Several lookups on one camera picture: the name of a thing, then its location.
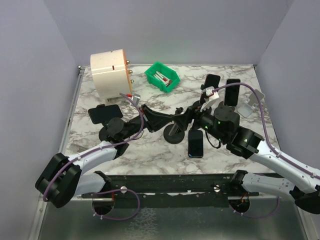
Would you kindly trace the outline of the black tripod phone stand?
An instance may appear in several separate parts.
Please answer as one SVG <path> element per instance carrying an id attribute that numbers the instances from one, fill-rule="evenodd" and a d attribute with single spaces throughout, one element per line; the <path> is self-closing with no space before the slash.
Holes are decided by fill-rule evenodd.
<path id="1" fill-rule="evenodd" d="M 164 139 L 165 139 L 168 143 L 170 143 L 170 144 L 179 144 L 179 143 L 184 139 L 184 137 L 185 137 L 185 132 L 180 131 L 180 130 L 178 129 L 178 131 L 176 132 L 175 135 L 169 136 L 169 135 L 168 135 L 168 133 L 169 133 L 169 128 L 170 128 L 170 126 L 171 126 L 172 124 L 174 124 L 174 121 L 173 121 L 173 123 L 168 124 L 168 125 L 164 128 L 164 130 L 163 130 L 163 137 L 164 137 Z"/>

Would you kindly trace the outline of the black phone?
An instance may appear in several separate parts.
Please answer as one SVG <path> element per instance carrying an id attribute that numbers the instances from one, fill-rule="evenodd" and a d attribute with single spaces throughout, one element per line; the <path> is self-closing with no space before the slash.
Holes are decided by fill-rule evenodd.
<path id="1" fill-rule="evenodd" d="M 190 130 L 188 132 L 188 156 L 190 158 L 202 158 L 204 156 L 203 132 Z"/>

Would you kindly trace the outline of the silver phone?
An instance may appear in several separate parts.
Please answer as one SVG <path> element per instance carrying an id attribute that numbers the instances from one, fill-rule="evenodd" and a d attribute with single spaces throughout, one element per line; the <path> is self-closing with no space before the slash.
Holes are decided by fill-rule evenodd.
<path id="1" fill-rule="evenodd" d="M 168 135 L 169 136 L 173 136 L 177 133 L 179 127 L 176 123 L 173 123 L 170 125 L 170 128 L 169 128 L 169 132 L 168 132 Z"/>

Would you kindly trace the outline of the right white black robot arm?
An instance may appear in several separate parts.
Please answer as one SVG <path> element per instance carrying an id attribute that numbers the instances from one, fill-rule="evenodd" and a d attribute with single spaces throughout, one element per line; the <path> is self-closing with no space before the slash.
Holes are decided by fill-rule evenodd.
<path id="1" fill-rule="evenodd" d="M 307 166 L 276 149 L 258 133 L 240 126 L 240 116 L 232 107 L 220 103 L 215 110 L 200 111 L 189 107 L 173 116 L 181 130 L 189 123 L 226 146 L 232 154 L 262 164 L 279 174 L 279 178 L 237 170 L 229 189 L 236 195 L 266 193 L 293 200 L 295 205 L 311 214 L 320 212 L 320 171 Z"/>

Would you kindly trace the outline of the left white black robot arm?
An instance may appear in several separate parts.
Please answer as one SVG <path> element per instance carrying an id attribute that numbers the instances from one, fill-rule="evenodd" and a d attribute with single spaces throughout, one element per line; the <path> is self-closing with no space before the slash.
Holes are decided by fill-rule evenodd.
<path id="1" fill-rule="evenodd" d="M 101 198 L 106 197 L 111 190 L 107 177 L 100 172 L 87 172 L 122 156 L 130 142 L 136 140 L 144 129 L 156 132 L 175 117 L 154 111 L 145 104 L 137 110 L 136 117 L 123 121 L 117 104 L 102 104 L 89 109 L 92 123 L 103 125 L 99 132 L 100 143 L 74 155 L 66 156 L 59 152 L 51 158 L 35 182 L 35 188 L 44 201 L 61 208 L 78 195 L 95 193 Z"/>

